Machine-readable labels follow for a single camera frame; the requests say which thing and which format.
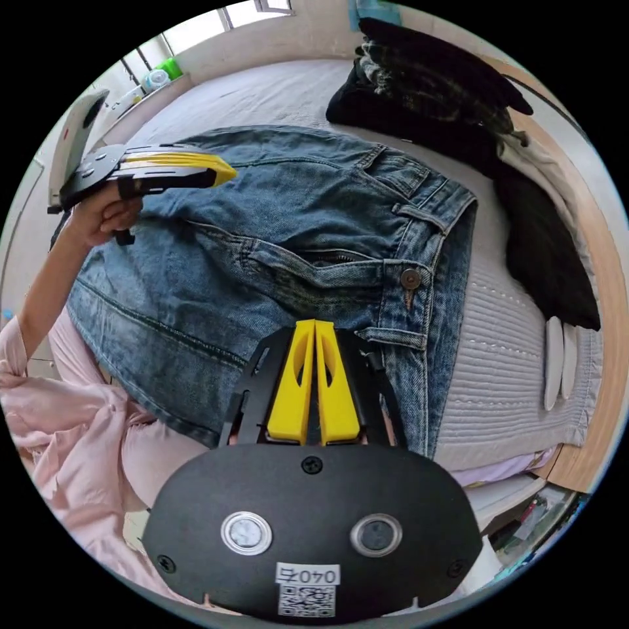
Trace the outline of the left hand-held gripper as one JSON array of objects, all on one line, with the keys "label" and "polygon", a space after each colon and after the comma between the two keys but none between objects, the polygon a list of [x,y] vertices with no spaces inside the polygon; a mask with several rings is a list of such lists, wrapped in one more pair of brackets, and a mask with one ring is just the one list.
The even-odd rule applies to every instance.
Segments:
[{"label": "left hand-held gripper", "polygon": [[131,199],[169,189],[211,189],[236,175],[223,159],[194,145],[118,144],[95,149],[82,162],[68,160],[64,176],[50,178],[47,212],[61,217],[51,241],[56,242],[73,207],[109,182],[118,185],[122,198]]}]

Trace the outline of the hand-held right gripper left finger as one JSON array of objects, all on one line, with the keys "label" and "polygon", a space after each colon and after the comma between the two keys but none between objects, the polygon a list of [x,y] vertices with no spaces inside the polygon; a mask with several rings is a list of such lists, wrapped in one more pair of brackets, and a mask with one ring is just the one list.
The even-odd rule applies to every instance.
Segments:
[{"label": "hand-held right gripper left finger", "polygon": [[314,348],[314,320],[296,322],[267,422],[267,434],[271,440],[307,439]]}]

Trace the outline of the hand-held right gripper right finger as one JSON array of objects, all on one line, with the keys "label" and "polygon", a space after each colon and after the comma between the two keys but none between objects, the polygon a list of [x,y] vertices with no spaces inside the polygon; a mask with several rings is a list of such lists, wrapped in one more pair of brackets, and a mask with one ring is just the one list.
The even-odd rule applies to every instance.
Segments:
[{"label": "hand-held right gripper right finger", "polygon": [[322,442],[354,442],[360,424],[334,325],[314,322],[318,414]]}]

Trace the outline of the person's left hand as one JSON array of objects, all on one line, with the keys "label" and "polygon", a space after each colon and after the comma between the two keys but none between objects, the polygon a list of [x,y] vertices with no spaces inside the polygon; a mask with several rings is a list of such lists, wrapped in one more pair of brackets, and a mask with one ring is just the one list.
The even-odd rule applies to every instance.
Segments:
[{"label": "person's left hand", "polygon": [[141,197],[122,199],[117,184],[109,183],[73,209],[66,229],[73,243],[92,248],[107,242],[117,232],[130,230],[142,206]]}]

